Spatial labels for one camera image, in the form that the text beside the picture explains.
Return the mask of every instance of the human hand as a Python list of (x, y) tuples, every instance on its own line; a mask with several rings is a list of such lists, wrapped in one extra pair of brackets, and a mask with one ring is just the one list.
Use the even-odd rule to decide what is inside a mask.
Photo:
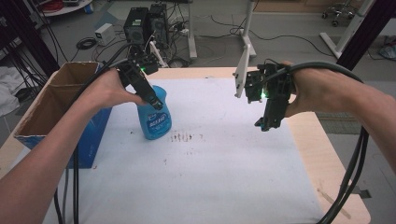
[(104, 72), (78, 98), (78, 101), (89, 104), (96, 109), (133, 102), (143, 105), (140, 96), (126, 91), (115, 68)]
[(354, 94), (362, 85), (329, 69), (307, 68), (292, 76), (296, 98), (288, 106), (286, 118), (306, 111), (350, 112), (354, 104)]

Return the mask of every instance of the blue spray bottle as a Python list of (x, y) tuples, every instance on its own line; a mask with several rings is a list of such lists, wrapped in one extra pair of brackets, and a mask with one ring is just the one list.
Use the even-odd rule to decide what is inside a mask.
[(148, 140), (164, 136), (172, 127), (171, 114), (165, 102), (166, 91), (159, 86), (152, 86), (157, 97), (163, 102), (163, 108), (156, 110), (152, 105), (138, 105), (140, 126)]

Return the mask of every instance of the gray floor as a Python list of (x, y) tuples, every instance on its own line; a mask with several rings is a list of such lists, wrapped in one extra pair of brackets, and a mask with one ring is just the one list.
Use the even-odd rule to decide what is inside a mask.
[[(72, 12), (66, 15), (50, 19), (53, 32), (56, 34), (65, 56), (70, 59), (76, 53), (76, 43), (87, 36), (93, 36), (94, 30), (104, 22), (118, 24), (115, 30), (121, 31), (124, 20), (119, 20), (116, 16), (107, 12), (114, 2), (95, 1), (94, 13), (87, 15), (83, 10)], [(223, 23), (239, 24), (243, 16), (214, 15), (213, 19)], [(219, 36), (227, 35), (230, 26), (214, 23), (210, 17), (195, 17), (196, 45), (198, 59), (191, 62), (191, 67), (216, 67), (216, 66), (237, 66), (239, 57), (243, 51), (243, 42), (237, 35), (222, 38), (208, 38), (205, 35)], [(339, 27), (332, 27), (331, 20), (326, 21), (320, 14), (274, 14), (256, 13), (253, 16), (251, 30), (260, 37), (273, 38), (279, 35), (297, 35), (310, 40), (321, 51), (331, 54), (327, 46), (319, 37), (320, 32), (326, 32), (334, 41), (337, 41), (344, 33), (347, 21), (341, 21)], [(42, 30), (42, 38), (54, 52), (53, 44), (50, 40), (49, 32)], [(123, 35), (119, 35), (116, 40), (121, 40)], [(333, 56), (319, 53), (314, 47), (297, 37), (280, 37), (274, 40), (261, 40), (254, 34), (250, 34), (254, 49), (258, 56), (250, 60), (249, 65), (255, 66), (270, 58), (275, 61), (305, 62), (313, 60), (323, 60), (335, 62)], [(370, 52), (375, 58), (378, 49), (381, 47), (384, 37), (379, 36), (370, 48)], [(105, 49), (99, 57), (99, 61), (109, 59), (112, 54), (123, 43), (115, 44)], [(74, 61), (86, 62), (92, 59), (92, 51), (81, 50)], [(187, 39), (181, 36), (177, 40), (177, 55), (187, 61), (188, 49)], [(65, 59), (60, 54), (59, 64), (63, 64)], [(0, 62), (0, 65), (9, 65), (7, 60)], [(364, 55), (354, 72), (367, 84), (372, 85), (381, 91), (396, 97), (396, 62), (387, 60), (373, 60), (368, 54)], [(0, 120), (0, 144), (7, 138), (13, 130), (21, 116), (15, 115), (17, 111), (10, 113)], [(344, 165), (351, 155), (351, 150), (357, 141), (357, 135), (352, 134), (328, 134), (335, 150), (340, 156)], [(382, 154), (371, 141), (367, 153), (367, 161), (363, 174), (358, 183), (361, 190), (367, 189), (371, 198), (363, 199), (372, 217), (372, 223), (395, 223), (396, 222), (396, 176), (390, 170)]]

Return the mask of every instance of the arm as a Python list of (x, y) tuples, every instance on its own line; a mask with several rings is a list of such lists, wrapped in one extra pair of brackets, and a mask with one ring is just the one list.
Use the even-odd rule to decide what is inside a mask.
[(364, 126), (396, 174), (396, 101), (382, 91), (327, 69), (293, 74), (297, 97), (286, 117), (305, 111), (348, 112)]
[(0, 180), (0, 220), (4, 223), (42, 223), (77, 142), (99, 109), (135, 102), (116, 70), (101, 75), (85, 90), (55, 127)]

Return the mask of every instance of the blue label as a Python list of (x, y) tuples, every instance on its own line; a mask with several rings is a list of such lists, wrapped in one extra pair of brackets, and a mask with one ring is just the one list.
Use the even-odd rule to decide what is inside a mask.
[(150, 134), (164, 133), (168, 130), (169, 116), (166, 113), (148, 115), (147, 127)]

